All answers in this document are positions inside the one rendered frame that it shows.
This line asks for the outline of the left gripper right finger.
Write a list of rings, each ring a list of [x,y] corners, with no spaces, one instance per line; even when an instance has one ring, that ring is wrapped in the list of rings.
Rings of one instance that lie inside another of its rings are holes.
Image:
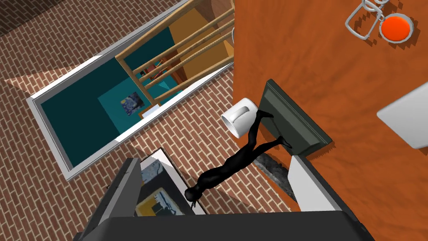
[[[344,211],[360,224],[356,215],[326,182],[308,159],[293,155],[288,181],[301,211]]]

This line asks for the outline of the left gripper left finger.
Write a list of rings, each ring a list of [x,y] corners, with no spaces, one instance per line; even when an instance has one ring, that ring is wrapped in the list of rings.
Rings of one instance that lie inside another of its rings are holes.
[[[81,236],[88,235],[108,218],[133,216],[141,184],[140,159],[127,158],[107,188]]]

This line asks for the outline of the white framed picture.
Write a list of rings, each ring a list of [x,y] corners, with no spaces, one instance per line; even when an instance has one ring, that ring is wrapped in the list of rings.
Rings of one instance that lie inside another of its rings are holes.
[[[137,216],[204,215],[199,203],[184,197],[184,178],[163,148],[140,162],[142,185],[135,207]]]

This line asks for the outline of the black figurine on green base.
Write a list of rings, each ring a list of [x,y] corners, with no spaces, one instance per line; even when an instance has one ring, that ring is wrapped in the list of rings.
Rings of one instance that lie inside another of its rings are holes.
[[[270,149],[283,146],[291,156],[307,157],[332,142],[331,138],[273,81],[268,80],[251,125],[248,142],[223,165],[203,172],[184,196],[195,204],[214,188],[252,165]]]

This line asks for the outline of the white mug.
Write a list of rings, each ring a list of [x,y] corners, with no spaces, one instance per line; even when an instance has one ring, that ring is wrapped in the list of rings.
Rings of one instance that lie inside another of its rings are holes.
[[[248,98],[243,98],[221,115],[228,130],[236,138],[246,134],[256,118],[258,107]]]

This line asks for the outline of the white flat box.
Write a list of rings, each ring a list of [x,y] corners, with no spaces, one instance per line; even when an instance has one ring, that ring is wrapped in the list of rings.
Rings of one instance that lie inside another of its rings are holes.
[[[413,149],[428,147],[428,82],[380,109],[377,117]]]

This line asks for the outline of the orange wooden table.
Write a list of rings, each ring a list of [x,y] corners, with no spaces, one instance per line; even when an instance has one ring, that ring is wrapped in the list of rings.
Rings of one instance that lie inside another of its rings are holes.
[[[235,0],[233,101],[273,79],[334,144],[311,160],[376,241],[428,241],[428,155],[377,112],[428,81],[428,0],[390,0],[413,37],[390,45],[345,27],[361,0]]]

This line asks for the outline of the wooden slatted chair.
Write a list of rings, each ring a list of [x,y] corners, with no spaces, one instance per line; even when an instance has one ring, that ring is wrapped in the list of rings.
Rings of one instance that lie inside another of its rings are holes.
[[[234,25],[234,19],[230,20],[226,24],[222,25],[215,31],[211,32],[207,36],[203,37],[202,39],[198,40],[196,43],[192,44],[185,50],[178,52],[174,57],[168,59],[167,61],[163,62],[161,65],[157,66],[155,69],[151,70],[149,73],[143,75],[141,78],[137,78],[137,73],[143,71],[144,69],[148,68],[150,65],[155,64],[157,61],[161,60],[165,56],[169,55],[170,53],[174,52],[178,48],[181,48],[182,46],[186,45],[191,40],[195,39],[200,34],[206,32],[211,27],[216,25],[218,22],[226,19],[227,17],[231,16],[235,12],[235,6],[234,6],[234,0],[231,0],[232,7],[226,11],[225,13],[221,14],[220,16],[216,17],[214,20],[209,22],[208,24],[204,25],[202,28],[198,29],[196,32],[192,33],[188,37],[184,38],[182,41],[175,44],[173,47],[167,49],[166,51],[162,52],[161,54],[157,55],[156,57],[152,58],[148,62],[142,64],[138,68],[132,70],[128,64],[125,62],[125,58],[128,57],[130,54],[135,52],[138,48],[140,48],[142,45],[144,45],[148,40],[152,39],[154,36],[156,36],[158,33],[163,31],[165,28],[169,27],[171,24],[173,24],[176,20],[178,20],[180,17],[194,9],[197,5],[199,5],[203,0],[188,0],[186,1],[182,6],[177,8],[177,10],[173,11],[170,15],[165,17],[163,20],[161,20],[159,23],[155,24],[153,28],[151,28],[147,33],[143,34],[142,37],[137,39],[135,42],[133,42],[129,47],[127,47],[125,50],[120,52],[118,55],[115,56],[119,64],[122,66],[122,68],[126,71],[126,73],[129,75],[130,79],[137,85],[137,87],[141,90],[141,92],[144,94],[144,96],[148,99],[148,101],[152,105],[159,104],[160,102],[164,101],[166,98],[170,97],[174,93],[184,90],[189,85],[193,84],[197,80],[200,80],[201,78],[207,76],[208,74],[219,70],[222,67],[225,67],[226,65],[230,64],[234,60],[234,56],[231,55],[225,59],[222,59],[218,63],[212,65],[211,67],[201,71],[200,73],[196,74],[192,78],[178,84],[176,87],[172,88],[171,90],[168,90],[167,92],[163,93],[162,95],[158,96],[157,98],[153,98],[150,93],[148,92],[148,89],[150,89],[155,84],[159,83],[160,81],[164,80],[166,76],[171,75],[172,73],[175,73],[178,69],[183,67],[185,64],[189,63],[196,57],[200,56],[204,52],[212,49],[213,47],[217,46],[221,42],[225,41],[226,39],[230,38],[233,34],[233,31],[228,32],[227,34],[221,36],[220,38],[216,39],[213,42],[210,42],[210,40],[215,37],[216,35],[220,34],[221,32],[227,30],[228,28],[232,27]]]

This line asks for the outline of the orange key fob with rings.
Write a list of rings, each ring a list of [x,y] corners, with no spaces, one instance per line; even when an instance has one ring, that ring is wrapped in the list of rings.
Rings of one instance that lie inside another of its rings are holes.
[[[352,12],[352,14],[345,20],[345,27],[354,36],[361,40],[367,40],[375,27],[379,28],[381,37],[389,43],[401,44],[411,38],[414,32],[414,24],[410,17],[401,13],[392,13],[385,15],[382,8],[389,2],[389,0],[361,0],[359,6]],[[365,9],[369,13],[376,13],[376,19],[365,35],[359,34],[354,30],[350,22],[352,18],[361,10]]]

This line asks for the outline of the blue starry wall picture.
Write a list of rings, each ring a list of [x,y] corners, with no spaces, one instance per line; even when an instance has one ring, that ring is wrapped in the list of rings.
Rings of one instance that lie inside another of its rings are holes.
[[[120,101],[120,104],[128,116],[131,116],[139,109],[145,107],[144,101],[140,98],[137,92],[133,92],[127,96],[125,99]]]

